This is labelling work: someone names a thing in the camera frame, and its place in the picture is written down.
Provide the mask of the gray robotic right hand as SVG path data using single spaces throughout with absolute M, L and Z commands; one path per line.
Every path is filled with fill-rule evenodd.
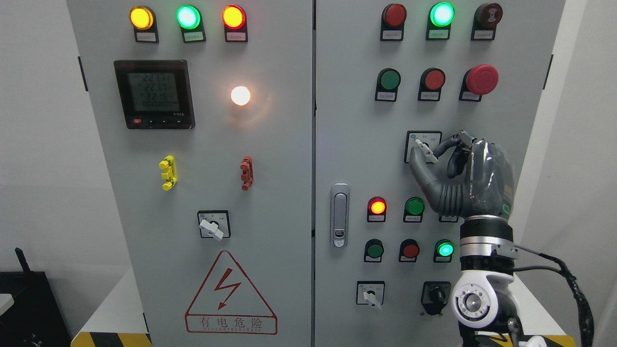
M 439 180 L 426 163 L 421 149 L 412 148 L 409 166 L 432 210 L 438 215 L 465 219 L 492 215 L 509 220 L 515 196 L 515 176 L 500 145 L 460 131 L 439 144 L 433 154 L 439 158 L 451 147 L 454 152 L 446 175 L 452 179 L 464 173 L 461 184 Z

